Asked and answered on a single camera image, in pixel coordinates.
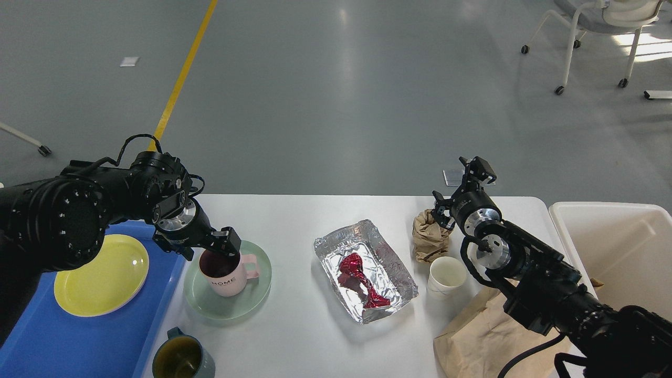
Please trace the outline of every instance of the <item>chair wheel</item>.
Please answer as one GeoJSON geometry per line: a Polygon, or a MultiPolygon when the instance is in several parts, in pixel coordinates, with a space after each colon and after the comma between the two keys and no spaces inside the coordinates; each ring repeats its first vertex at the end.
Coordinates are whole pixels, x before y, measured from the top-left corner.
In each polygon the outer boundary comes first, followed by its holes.
{"type": "Polygon", "coordinates": [[[50,154],[51,154],[51,150],[49,149],[49,147],[47,147],[47,146],[45,146],[45,145],[39,146],[39,147],[38,147],[38,152],[39,152],[40,155],[42,155],[42,156],[47,156],[47,155],[50,155],[50,154]]]}

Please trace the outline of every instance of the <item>yellow floor line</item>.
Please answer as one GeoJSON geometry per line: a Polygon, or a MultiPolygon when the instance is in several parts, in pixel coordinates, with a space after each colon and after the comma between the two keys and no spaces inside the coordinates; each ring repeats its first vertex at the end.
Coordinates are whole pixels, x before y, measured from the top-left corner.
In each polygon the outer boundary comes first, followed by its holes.
{"type": "MultiPolygon", "coordinates": [[[[170,115],[173,112],[173,108],[175,107],[175,103],[177,102],[179,93],[182,90],[184,81],[187,79],[187,75],[189,75],[189,69],[191,69],[192,67],[192,63],[194,61],[194,57],[196,56],[196,52],[198,51],[198,47],[199,45],[201,45],[203,34],[205,34],[206,29],[208,28],[208,24],[210,23],[210,17],[212,16],[212,12],[214,12],[214,8],[216,6],[217,6],[217,0],[211,0],[210,6],[206,11],[206,15],[205,17],[203,17],[203,22],[201,22],[201,26],[200,28],[198,28],[198,33],[196,33],[196,38],[194,38],[194,43],[192,43],[192,48],[191,50],[189,50],[187,59],[184,61],[184,65],[182,65],[182,70],[179,72],[179,77],[177,77],[177,81],[175,82],[175,86],[173,87],[173,92],[170,94],[170,97],[168,98],[168,102],[166,103],[165,109],[163,109],[163,114],[161,115],[159,125],[157,126],[157,129],[154,131],[154,136],[158,140],[161,140],[161,137],[163,136],[163,131],[166,129],[166,124],[168,124],[168,120],[170,119],[170,115]]],[[[156,151],[154,141],[149,143],[148,150],[156,151]]]]}

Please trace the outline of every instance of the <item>white plastic bin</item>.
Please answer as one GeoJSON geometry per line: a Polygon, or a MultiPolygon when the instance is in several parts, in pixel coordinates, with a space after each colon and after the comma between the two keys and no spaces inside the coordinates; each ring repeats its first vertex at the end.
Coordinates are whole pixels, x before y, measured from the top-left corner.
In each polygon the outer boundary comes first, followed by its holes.
{"type": "Polygon", "coordinates": [[[660,206],[558,202],[550,216],[566,251],[589,277],[604,282],[600,301],[619,310],[639,305],[672,319],[672,217],[660,206]]]}

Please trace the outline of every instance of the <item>brown paper bag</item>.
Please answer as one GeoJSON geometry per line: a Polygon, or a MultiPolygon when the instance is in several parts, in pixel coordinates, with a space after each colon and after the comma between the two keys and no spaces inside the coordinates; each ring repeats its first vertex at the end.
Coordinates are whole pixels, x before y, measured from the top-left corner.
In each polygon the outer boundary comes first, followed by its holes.
{"type": "Polygon", "coordinates": [[[418,214],[413,219],[413,243],[415,259],[431,263],[448,252],[451,231],[441,228],[431,216],[431,209],[418,214]]]}
{"type": "MultiPolygon", "coordinates": [[[[436,358],[448,378],[492,378],[513,357],[547,342],[547,336],[525,329],[502,310],[506,301],[497,289],[484,288],[434,339],[436,358]]],[[[547,377],[556,353],[567,352],[570,341],[533,354],[517,363],[507,377],[547,377]]]]}

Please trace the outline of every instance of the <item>dark liquid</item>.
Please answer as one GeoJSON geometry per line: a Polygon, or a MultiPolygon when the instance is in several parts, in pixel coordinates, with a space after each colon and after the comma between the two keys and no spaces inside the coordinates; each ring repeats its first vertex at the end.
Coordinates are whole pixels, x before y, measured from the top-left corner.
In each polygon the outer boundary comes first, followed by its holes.
{"type": "Polygon", "coordinates": [[[191,378],[201,365],[201,347],[188,336],[176,337],[159,350],[153,373],[157,378],[191,378]]]}
{"type": "Polygon", "coordinates": [[[206,276],[219,278],[233,273],[240,261],[240,254],[228,256],[223,253],[205,250],[198,265],[206,276]]]}

